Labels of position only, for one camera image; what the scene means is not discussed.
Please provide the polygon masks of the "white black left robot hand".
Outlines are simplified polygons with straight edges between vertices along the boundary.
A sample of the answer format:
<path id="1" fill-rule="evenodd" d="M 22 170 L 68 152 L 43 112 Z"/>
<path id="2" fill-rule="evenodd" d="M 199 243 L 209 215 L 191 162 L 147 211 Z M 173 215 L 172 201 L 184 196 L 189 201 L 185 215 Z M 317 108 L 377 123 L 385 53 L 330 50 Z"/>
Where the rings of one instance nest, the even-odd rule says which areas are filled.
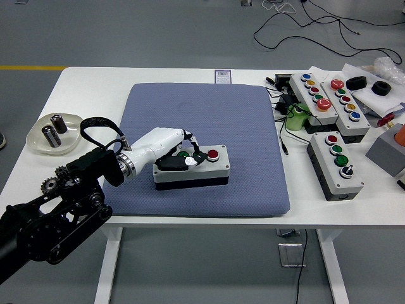
<path id="1" fill-rule="evenodd" d="M 177 156 L 177 147 L 184 140 L 194 147 L 191 156 Z M 127 178 L 139 175 L 148 163 L 155 164 L 160 171 L 180 172 L 196 167 L 207 160 L 192 133 L 183 129 L 156 127 L 142 136 L 118 157 L 121 171 Z"/>

